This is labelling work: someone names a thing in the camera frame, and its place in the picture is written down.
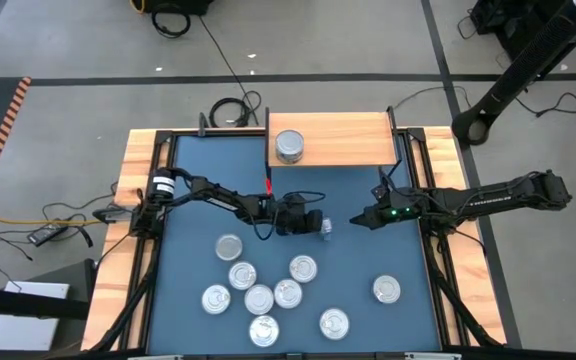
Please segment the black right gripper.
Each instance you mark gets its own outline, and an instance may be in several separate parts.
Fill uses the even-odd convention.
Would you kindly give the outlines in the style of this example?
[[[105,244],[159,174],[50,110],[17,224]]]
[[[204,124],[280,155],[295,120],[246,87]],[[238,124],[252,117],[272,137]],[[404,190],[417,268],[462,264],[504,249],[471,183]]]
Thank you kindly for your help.
[[[350,223],[368,229],[378,229],[390,223],[413,220],[421,213],[419,202],[417,196],[391,192],[388,200],[377,201],[368,212],[352,217]]]

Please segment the green Bumble Bee tuna can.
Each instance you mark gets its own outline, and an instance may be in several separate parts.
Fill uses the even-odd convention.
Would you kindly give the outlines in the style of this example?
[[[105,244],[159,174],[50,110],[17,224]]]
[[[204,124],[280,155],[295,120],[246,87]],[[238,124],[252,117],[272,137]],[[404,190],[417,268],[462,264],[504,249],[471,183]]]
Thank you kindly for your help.
[[[235,234],[224,234],[217,239],[215,252],[223,261],[234,261],[243,252],[242,240]]]
[[[244,303],[246,309],[253,315],[264,315],[274,305],[274,293],[268,286],[256,284],[246,291]]]
[[[391,275],[380,275],[373,281],[373,295],[383,304],[396,303],[401,296],[401,286]]]

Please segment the blue table mat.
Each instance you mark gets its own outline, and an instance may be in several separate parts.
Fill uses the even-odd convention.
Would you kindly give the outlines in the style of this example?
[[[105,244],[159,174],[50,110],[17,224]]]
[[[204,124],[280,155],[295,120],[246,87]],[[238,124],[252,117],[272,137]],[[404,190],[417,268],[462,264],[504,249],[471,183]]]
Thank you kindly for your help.
[[[435,350],[439,347],[435,312],[414,221],[369,230],[350,219],[374,203],[378,184],[373,167],[264,166],[265,142],[259,137],[181,137],[176,164],[244,194],[266,191],[266,178],[276,196],[291,191],[321,192],[316,208],[332,221],[332,239],[319,234],[279,236],[268,227],[253,228],[231,212],[193,201],[174,209],[166,222],[153,301],[148,350],[155,355],[250,355],[258,352],[249,337],[251,313],[241,291],[232,292],[228,309],[204,311],[202,294],[213,284],[227,284],[230,265],[215,252],[217,239],[235,234],[243,243],[242,259],[257,271],[260,284],[274,287],[289,277],[290,261],[312,257],[316,278],[303,287],[293,309],[273,307],[279,324],[275,353],[368,353]],[[373,281],[391,275],[401,286],[396,303],[373,295]],[[349,332],[341,340],[326,338],[319,326],[329,308],[343,310]]]

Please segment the black control box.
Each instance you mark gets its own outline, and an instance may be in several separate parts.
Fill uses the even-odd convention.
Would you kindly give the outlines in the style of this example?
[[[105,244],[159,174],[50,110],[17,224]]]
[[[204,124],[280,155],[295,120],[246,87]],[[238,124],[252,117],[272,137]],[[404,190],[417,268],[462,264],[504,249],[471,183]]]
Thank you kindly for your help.
[[[94,210],[92,216],[102,223],[112,224],[117,221],[128,220],[132,216],[132,211],[120,206],[110,206]]]

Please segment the black equipment pile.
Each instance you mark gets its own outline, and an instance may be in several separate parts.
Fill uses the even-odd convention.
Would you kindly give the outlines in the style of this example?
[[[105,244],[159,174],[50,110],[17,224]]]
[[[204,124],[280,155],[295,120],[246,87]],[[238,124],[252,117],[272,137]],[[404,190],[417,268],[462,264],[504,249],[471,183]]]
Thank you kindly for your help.
[[[494,34],[511,60],[567,0],[477,0],[470,20],[479,35]]]

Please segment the black equipment case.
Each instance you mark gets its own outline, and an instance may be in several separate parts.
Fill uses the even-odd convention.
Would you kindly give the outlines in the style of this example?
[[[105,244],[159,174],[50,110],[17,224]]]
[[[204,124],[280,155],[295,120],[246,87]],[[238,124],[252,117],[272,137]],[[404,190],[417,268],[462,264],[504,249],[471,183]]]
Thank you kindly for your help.
[[[188,15],[203,16],[215,0],[135,0],[145,13],[155,11],[181,11]]]

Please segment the black power adapter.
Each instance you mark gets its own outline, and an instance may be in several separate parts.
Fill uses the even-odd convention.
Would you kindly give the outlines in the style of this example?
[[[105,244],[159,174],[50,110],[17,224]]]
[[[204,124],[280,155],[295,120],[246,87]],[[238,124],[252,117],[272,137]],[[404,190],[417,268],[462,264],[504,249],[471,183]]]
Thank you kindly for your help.
[[[57,236],[63,234],[68,227],[61,224],[47,224],[30,232],[26,238],[34,246],[40,247],[44,243],[55,239]]]

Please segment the black stand bar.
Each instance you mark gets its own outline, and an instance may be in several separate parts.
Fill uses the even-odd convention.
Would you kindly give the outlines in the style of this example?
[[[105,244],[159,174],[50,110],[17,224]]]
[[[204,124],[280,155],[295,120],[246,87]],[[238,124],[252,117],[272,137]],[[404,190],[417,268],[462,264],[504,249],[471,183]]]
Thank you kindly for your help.
[[[66,299],[0,290],[0,315],[86,320],[96,275],[95,261],[86,259],[30,278],[30,281],[49,285],[71,285],[72,289]]]

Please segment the white panel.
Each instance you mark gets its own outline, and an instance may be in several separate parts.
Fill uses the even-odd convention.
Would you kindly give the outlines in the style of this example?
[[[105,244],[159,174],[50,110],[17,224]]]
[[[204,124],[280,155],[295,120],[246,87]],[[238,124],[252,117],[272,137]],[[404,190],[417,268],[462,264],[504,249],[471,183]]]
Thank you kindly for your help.
[[[9,281],[5,291],[66,299],[65,283]],[[0,315],[0,351],[48,351],[55,337],[58,319]]]

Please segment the wooden shelf black frame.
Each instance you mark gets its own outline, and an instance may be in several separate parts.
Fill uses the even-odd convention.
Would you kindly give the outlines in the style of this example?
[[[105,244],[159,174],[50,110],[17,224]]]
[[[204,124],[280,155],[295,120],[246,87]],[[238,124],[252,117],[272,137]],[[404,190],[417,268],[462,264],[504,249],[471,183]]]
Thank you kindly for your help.
[[[396,128],[386,112],[271,112],[268,127],[268,164],[284,167],[275,149],[284,130],[304,138],[297,167],[394,165],[398,161]]]

